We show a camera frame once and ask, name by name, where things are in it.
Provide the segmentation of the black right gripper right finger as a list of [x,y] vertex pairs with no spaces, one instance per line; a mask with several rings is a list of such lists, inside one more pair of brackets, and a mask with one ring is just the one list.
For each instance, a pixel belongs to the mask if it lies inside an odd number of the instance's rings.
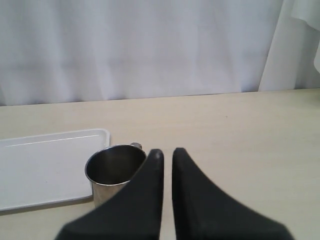
[[172,206],[178,240],[291,240],[281,223],[214,184],[184,148],[172,155]]

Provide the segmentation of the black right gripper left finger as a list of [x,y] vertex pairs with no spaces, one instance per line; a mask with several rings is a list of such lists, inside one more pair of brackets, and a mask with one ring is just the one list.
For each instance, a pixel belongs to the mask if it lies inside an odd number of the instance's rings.
[[115,196],[67,223],[57,240],[158,240],[164,195],[164,154],[152,149]]

